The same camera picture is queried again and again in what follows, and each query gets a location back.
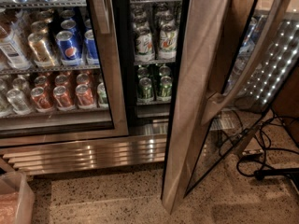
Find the glass fridge door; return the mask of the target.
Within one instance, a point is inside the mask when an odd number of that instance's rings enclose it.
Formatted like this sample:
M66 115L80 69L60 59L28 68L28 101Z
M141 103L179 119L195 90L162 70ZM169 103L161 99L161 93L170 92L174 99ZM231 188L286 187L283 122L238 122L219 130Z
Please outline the glass fridge door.
M30 52L31 67L27 70L13 69L7 57L1 54L1 125L5 119L46 120L80 123L87 121L112 121L126 124L122 95L121 68L117 46L113 6L111 0L0 0L0 22L8 24ZM72 32L82 46L82 64L69 66L61 61L61 53L56 43L56 35L63 31ZM90 64L84 34L93 31L99 64ZM31 33L48 36L57 56L58 65L41 68L34 62L34 54L28 44ZM94 108L80 108L76 96L76 86L88 85L95 100ZM61 111L53 96L57 86L69 89L75 108ZM38 112L31 98L31 90L44 88L54 102L49 112ZM33 111L19 115L7 100L7 92L19 89L28 98Z
M183 0L162 204L242 151L298 65L298 0Z

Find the stainless fridge bottom grille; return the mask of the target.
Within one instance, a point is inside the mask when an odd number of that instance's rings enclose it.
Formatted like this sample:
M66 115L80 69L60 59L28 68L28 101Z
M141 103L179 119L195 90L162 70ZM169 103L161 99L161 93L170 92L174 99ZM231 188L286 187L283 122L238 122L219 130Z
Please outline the stainless fridge bottom grille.
M49 175L161 162L163 178L192 175L209 134L217 142L212 156L221 161L256 133L254 123L172 125L166 121L131 127L112 121L80 123L44 119L5 119L1 125L1 170Z

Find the green soda can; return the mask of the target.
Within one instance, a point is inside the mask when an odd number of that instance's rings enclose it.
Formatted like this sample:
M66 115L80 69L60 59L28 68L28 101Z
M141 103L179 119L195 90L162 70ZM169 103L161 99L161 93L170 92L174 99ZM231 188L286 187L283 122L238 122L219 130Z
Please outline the green soda can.
M171 99L172 95L172 78L169 76L161 77L158 88L158 99L160 101L167 101Z

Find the white green can far left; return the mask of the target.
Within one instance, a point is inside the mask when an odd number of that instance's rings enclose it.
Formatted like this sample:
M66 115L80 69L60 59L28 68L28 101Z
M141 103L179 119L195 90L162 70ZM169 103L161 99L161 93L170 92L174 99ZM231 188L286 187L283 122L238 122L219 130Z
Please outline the white green can far left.
M135 60L148 62L154 59L154 48L150 28L142 26L136 29Z

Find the red soda can right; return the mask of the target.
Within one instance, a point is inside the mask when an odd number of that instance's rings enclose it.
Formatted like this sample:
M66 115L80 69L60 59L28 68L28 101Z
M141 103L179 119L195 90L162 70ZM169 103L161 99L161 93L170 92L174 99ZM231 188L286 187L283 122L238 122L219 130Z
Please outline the red soda can right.
M94 108L95 100L91 88L86 84L76 86L76 96L80 108Z

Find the red soda can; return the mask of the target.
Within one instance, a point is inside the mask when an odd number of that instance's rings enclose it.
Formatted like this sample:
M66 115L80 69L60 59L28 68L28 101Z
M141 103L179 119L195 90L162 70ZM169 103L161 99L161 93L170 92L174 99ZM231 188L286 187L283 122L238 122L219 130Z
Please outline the red soda can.
M49 112L54 108L54 102L49 93L42 87L31 90L31 98L38 112Z
M95 100L91 88L86 84L76 86L76 96L80 108L94 108Z
M75 108L74 100L70 91L65 86L57 86L53 90L53 96L57 102L57 107L61 111L68 111Z

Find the blue Pepsi can edge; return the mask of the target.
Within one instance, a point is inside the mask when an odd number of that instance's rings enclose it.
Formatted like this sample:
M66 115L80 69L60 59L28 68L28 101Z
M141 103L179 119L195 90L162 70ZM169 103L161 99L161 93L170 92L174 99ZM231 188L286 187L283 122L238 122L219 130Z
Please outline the blue Pepsi can edge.
M87 49L87 58L90 64L99 64L99 58L97 54L97 47L93 37L93 31L88 30L84 34L84 42Z

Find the red soda can middle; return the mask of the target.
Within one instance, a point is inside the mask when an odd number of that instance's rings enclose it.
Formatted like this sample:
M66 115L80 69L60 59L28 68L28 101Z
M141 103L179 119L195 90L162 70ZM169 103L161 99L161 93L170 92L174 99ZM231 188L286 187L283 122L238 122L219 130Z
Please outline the red soda can middle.
M65 86L57 86L53 90L53 96L57 102L57 107L61 111L68 111L75 108L74 100L70 91Z

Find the blue Pepsi can front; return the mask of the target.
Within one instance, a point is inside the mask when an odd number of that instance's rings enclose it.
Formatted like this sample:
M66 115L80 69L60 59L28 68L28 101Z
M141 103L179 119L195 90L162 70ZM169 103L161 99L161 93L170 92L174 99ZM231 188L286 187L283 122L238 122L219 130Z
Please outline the blue Pepsi can front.
M56 35L56 43L64 65L82 64L82 46L78 38L70 31L63 30Z

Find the red soda can left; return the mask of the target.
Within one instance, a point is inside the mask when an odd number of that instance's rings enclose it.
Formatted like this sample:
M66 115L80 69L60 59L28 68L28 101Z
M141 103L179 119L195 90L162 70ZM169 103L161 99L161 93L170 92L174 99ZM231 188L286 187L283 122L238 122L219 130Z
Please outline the red soda can left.
M49 112L54 108L54 102L49 93L42 87L31 90L31 98L38 112Z

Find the gold soda can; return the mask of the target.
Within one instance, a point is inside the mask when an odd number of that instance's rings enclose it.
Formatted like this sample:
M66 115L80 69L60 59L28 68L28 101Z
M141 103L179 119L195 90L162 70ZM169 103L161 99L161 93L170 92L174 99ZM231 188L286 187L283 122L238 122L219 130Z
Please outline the gold soda can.
M59 64L47 35L31 33L28 36L28 44L34 54L34 62L38 67L49 68Z

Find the silver can lower left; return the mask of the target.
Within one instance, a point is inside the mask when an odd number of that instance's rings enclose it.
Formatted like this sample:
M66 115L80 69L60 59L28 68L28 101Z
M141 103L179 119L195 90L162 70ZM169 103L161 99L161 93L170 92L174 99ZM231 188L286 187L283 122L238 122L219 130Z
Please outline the silver can lower left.
M24 92L19 89L11 89L7 92L7 100L13 107L13 110L19 115L30 114L33 109Z

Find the clear labelled bottle left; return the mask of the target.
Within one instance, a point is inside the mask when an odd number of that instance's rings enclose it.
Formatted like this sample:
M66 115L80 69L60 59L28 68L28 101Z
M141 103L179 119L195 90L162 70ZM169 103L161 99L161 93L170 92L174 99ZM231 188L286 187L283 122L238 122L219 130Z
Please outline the clear labelled bottle left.
M31 67L30 52L14 30L6 23L0 22L0 50L7 57L13 69L27 70Z

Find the clear plastic storage bin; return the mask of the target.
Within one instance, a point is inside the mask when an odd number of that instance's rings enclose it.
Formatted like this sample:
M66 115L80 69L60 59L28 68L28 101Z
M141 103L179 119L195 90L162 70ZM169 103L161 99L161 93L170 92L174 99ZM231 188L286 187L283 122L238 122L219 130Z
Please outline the clear plastic storage bin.
M0 224L31 224L34 201L25 173L0 176Z

